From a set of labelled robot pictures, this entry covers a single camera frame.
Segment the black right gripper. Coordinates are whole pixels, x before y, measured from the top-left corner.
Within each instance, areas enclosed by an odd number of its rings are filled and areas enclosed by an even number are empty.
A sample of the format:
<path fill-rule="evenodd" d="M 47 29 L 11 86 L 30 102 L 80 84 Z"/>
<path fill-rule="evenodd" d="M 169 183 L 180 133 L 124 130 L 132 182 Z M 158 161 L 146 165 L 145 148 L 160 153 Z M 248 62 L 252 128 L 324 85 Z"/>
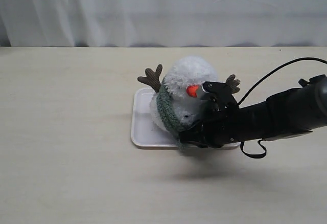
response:
<path fill-rule="evenodd" d="M 244 143 L 242 125 L 237 115 L 240 112 L 235 102 L 217 103 L 206 101 L 196 122 L 179 132 L 182 145 L 198 148 L 222 148 L 233 143 Z"/>

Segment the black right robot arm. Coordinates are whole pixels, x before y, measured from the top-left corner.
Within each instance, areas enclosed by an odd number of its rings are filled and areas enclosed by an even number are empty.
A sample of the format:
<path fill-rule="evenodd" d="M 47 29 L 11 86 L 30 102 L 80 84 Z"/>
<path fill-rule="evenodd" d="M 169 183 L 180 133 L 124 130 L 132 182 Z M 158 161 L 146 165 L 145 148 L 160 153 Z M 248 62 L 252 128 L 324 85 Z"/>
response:
<path fill-rule="evenodd" d="M 227 84 L 204 82 L 192 97 L 207 100 L 209 107 L 179 132 L 179 140 L 200 148 L 220 148 L 251 140 L 294 138 L 325 127 L 326 75 L 301 79 L 299 84 L 263 102 L 239 107 Z"/>

